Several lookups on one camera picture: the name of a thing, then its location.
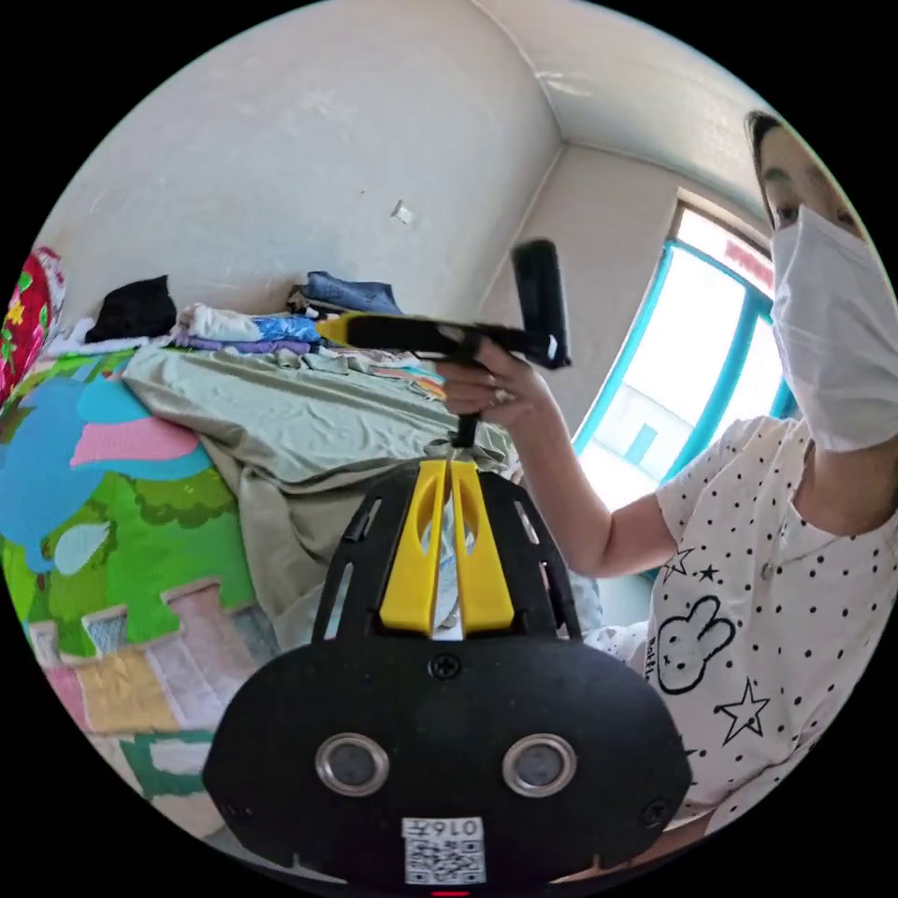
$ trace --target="face mask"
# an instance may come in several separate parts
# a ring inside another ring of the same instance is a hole
[[[802,206],[773,238],[774,336],[822,449],[898,434],[898,302],[870,247]]]

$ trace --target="white t-shirt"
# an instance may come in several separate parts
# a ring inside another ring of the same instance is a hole
[[[645,677],[692,767],[672,826],[713,832],[789,773],[833,720],[876,649],[898,593],[898,515],[833,537],[792,505],[804,422],[738,422],[658,492],[677,553],[650,617],[587,642]]]

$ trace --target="woman's arm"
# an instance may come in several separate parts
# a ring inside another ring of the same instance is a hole
[[[571,445],[558,406],[546,402],[509,427],[527,489],[567,565],[587,577],[658,567],[676,551],[654,495],[610,512]]]

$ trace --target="woman's hand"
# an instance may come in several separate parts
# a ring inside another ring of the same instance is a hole
[[[446,408],[452,414],[479,414],[508,430],[520,426],[529,413],[554,404],[543,378],[527,363],[484,339],[475,357],[483,367],[467,368],[441,362]]]

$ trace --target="woman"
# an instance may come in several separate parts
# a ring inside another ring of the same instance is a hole
[[[774,332],[803,420],[732,425],[614,513],[590,488],[543,379],[492,344],[440,366],[449,408],[504,425],[568,565],[660,567],[649,620],[595,646],[667,703],[693,782],[637,862],[743,814],[844,704],[898,591],[898,306],[843,197],[777,120],[750,117],[774,229]],[[580,876],[603,873],[597,865]]]

